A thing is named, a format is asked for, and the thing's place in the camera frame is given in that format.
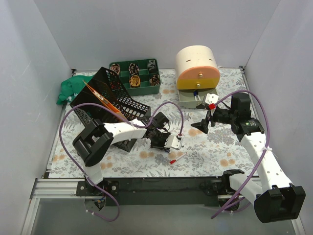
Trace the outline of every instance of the red object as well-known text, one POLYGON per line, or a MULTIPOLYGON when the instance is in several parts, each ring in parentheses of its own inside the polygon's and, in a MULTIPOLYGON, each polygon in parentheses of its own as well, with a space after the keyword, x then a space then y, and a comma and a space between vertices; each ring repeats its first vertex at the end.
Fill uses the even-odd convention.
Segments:
POLYGON ((212 110, 212 109, 215 109, 216 108, 216 105, 215 104, 209 104, 209 109, 212 110))

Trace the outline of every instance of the black basket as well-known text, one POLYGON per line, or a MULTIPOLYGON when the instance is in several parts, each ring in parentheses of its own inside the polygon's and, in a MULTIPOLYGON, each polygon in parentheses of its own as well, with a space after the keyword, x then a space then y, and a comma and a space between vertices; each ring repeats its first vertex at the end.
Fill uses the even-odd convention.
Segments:
MULTIPOLYGON (((112 105, 121 111, 121 113, 130 121, 138 117, 150 116, 151 109, 149 106, 133 100, 126 91, 123 83, 120 81, 118 75, 104 67, 93 76, 88 83, 112 105)), ((96 103, 101 104, 100 100, 91 93, 89 88, 85 86, 81 92, 71 102, 71 107, 82 103, 96 103)), ((100 119, 106 123, 117 123, 119 119, 109 112, 95 106, 83 106, 74 110, 78 118, 84 126, 87 126, 92 119, 100 119)), ((136 139, 127 140, 115 143, 114 145, 130 152, 136 139)))

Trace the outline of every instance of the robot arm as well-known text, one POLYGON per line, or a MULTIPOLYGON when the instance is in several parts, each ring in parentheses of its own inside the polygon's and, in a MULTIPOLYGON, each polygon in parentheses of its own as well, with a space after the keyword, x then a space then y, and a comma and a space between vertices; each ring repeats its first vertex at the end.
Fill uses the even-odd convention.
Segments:
MULTIPOLYGON (((247 150, 256 165, 265 149, 266 136, 259 120, 251 117, 251 100, 248 94, 237 93, 232 96, 231 107, 221 109, 215 106, 218 96, 207 94, 197 108, 207 109, 207 115, 201 122, 192 124, 204 133, 208 133, 208 124, 216 122, 230 124, 240 144, 247 150)), ((301 186, 295 187, 284 174, 272 151, 268 149, 257 169, 262 186, 249 181, 241 190, 251 204, 257 217, 263 223, 296 219, 299 216, 305 192, 301 186)), ((236 191, 247 177, 241 170, 225 171, 222 177, 227 191, 236 191)))
MULTIPOLYGON (((132 120, 131 123, 145 126, 149 123, 149 119, 150 117, 139 117, 132 120)), ((164 129, 168 122, 169 119, 162 112, 153 117, 152 123, 147 128, 138 128, 125 122, 102 123, 96 119, 74 139, 73 146, 84 161, 86 174, 95 184, 98 184, 103 180, 100 161, 114 143, 149 138, 151 148, 167 152, 170 151, 170 148, 180 149, 181 137, 174 136, 164 129)))

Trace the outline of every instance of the green tray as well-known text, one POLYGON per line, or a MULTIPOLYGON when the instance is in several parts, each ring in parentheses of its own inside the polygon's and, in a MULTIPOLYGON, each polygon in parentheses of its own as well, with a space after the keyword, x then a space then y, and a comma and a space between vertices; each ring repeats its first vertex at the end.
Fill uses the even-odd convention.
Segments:
POLYGON ((112 62, 110 63, 110 67, 112 64, 119 64, 120 65, 120 73, 119 78, 121 79, 123 85, 125 86, 127 92, 130 96, 136 95, 147 95, 147 94, 157 94, 160 91, 160 85, 158 86, 151 86, 150 79, 153 75, 159 74, 158 64, 156 59, 147 59, 147 60, 132 60, 132 61, 121 61, 121 62, 112 62), (155 60, 156 61, 156 68, 157 72, 149 73, 148 71, 148 61, 155 60), (140 87, 131 88, 129 84, 129 80, 132 75, 129 74, 128 68, 130 63, 135 63, 138 65, 139 68, 139 78, 140 78, 140 87))

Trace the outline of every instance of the red marker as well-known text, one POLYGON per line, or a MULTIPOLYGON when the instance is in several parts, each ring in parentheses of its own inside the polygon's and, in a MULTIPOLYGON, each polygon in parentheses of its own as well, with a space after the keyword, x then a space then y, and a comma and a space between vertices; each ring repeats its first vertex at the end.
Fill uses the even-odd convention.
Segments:
POLYGON ((182 159, 182 158, 185 157, 186 155, 187 155, 187 153, 184 153, 184 154, 181 155, 180 157, 178 157, 178 158, 176 158, 176 159, 174 159, 174 160, 171 160, 171 161, 170 161, 170 164, 173 164, 173 163, 177 162, 179 159, 182 159))

